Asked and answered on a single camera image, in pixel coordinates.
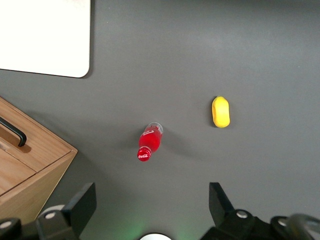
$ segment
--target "bottle cap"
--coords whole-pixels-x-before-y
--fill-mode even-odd
[[[151,157],[151,149],[147,146],[142,146],[139,148],[137,156],[142,162],[148,161]]]

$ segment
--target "white circle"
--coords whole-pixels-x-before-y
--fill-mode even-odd
[[[45,219],[52,219],[56,215],[55,212],[50,212],[47,215],[45,215]]]
[[[287,226],[286,220],[285,220],[284,218],[280,218],[280,219],[278,220],[278,223],[279,223],[281,226],[283,226],[283,227]]]
[[[140,240],[171,240],[171,238],[159,233],[152,233],[145,235],[144,237],[140,238]]]
[[[241,219],[246,219],[248,217],[248,214],[245,211],[237,211],[236,215]]]
[[[0,224],[0,229],[5,229],[5,228],[9,227],[11,224],[12,224],[11,221],[5,221]]]
[[[56,206],[48,207],[46,210],[44,210],[42,213],[40,213],[40,216],[47,213],[47,212],[54,211],[54,210],[61,211],[64,208],[64,206],[65,205],[56,205]]]

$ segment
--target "coca-cola logo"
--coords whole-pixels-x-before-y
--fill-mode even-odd
[[[147,158],[147,157],[149,157],[148,154],[143,154],[143,155],[139,155],[138,156],[139,159],[144,159],[144,158]]]
[[[154,133],[155,131],[153,131],[153,130],[148,130],[148,131],[145,131],[143,134],[142,134],[142,136],[145,136],[145,135],[147,135],[147,134],[152,134],[152,133]]]

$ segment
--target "gray table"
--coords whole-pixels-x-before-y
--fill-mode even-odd
[[[83,240],[197,240],[213,225],[209,182],[264,221],[320,216],[318,1],[97,0],[92,11],[85,78],[0,70],[0,96],[79,150],[47,206],[96,182]],[[213,127],[218,95],[225,129]],[[139,162],[153,121],[160,149]]]

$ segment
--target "screw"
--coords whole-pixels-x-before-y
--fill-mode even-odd
[[[248,214],[245,211],[237,211],[236,215],[241,219],[246,219],[248,217]]]
[[[5,221],[0,224],[0,229],[5,229],[5,228],[9,227],[11,224],[12,224],[11,221]]]
[[[47,215],[45,215],[45,219],[52,219],[56,215],[55,212],[50,212]]]
[[[280,218],[280,219],[278,220],[278,223],[279,223],[281,226],[283,226],[283,227],[287,226],[286,220],[285,220],[284,218]]]

